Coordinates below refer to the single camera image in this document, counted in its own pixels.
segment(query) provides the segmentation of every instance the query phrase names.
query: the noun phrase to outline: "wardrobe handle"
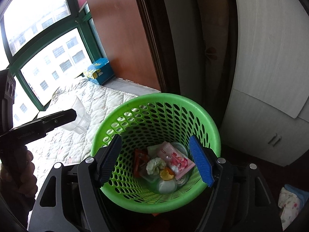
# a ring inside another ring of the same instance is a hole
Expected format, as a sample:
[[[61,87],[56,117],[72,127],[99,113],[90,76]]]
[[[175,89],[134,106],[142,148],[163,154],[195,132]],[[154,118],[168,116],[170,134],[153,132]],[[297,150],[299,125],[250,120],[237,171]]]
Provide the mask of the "wardrobe handle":
[[[278,140],[272,145],[273,147],[278,144],[278,142],[282,139],[282,136],[279,136]]]
[[[274,139],[277,137],[277,135],[278,135],[278,134],[276,133],[275,136],[273,136],[272,139],[271,139],[267,144],[270,144],[271,142],[273,142]]]

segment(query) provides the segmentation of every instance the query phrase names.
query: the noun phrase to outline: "pink package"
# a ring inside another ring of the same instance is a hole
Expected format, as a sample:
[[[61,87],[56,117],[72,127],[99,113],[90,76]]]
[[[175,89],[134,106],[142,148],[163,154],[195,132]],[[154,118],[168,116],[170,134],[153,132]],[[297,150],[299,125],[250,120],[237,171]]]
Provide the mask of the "pink package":
[[[183,153],[179,152],[170,143],[164,141],[161,148],[157,152],[158,157],[166,162],[170,169],[175,173],[175,179],[179,180],[191,168],[195,166]]]

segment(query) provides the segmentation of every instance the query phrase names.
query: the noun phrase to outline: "screw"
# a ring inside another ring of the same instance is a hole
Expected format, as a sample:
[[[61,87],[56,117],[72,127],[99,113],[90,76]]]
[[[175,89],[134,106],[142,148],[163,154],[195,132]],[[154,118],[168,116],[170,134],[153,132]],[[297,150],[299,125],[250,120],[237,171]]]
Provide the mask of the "screw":
[[[54,168],[60,168],[60,167],[61,167],[61,163],[60,162],[55,163]]]
[[[250,167],[251,169],[257,169],[257,166],[256,166],[255,164],[253,164],[253,163],[251,163],[251,164],[249,165],[249,167]]]
[[[93,157],[88,157],[85,162],[86,163],[92,163],[95,159]]]
[[[226,159],[225,158],[218,158],[217,161],[220,163],[220,164],[224,164],[226,162]]]

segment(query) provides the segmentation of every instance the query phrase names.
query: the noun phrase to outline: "mattress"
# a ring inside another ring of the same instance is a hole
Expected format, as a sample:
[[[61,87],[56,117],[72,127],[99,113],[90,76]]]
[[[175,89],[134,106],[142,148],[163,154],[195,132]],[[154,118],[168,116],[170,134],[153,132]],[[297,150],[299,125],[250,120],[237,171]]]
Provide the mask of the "mattress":
[[[33,153],[35,165],[34,175],[37,177],[38,193],[56,162],[64,165],[80,163],[90,155],[92,141],[102,121],[119,105],[137,97],[137,95],[95,85],[87,78],[78,77],[64,86],[59,87],[50,103],[50,107],[59,104],[61,97],[66,94],[75,94],[83,103],[91,116],[91,123],[86,133],[77,134],[61,127],[47,133],[47,136],[27,145]],[[40,112],[43,117],[51,112]]]

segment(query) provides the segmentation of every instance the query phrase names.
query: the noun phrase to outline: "blue gripper pad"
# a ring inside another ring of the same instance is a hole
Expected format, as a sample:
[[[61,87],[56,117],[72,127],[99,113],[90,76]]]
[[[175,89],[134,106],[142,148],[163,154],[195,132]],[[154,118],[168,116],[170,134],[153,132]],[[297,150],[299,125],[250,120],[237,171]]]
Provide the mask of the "blue gripper pad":
[[[202,181],[209,187],[212,187],[214,178],[212,175],[211,163],[203,151],[202,144],[195,135],[191,136],[189,139],[189,150],[194,159],[194,163],[197,166],[198,172],[202,177]]]

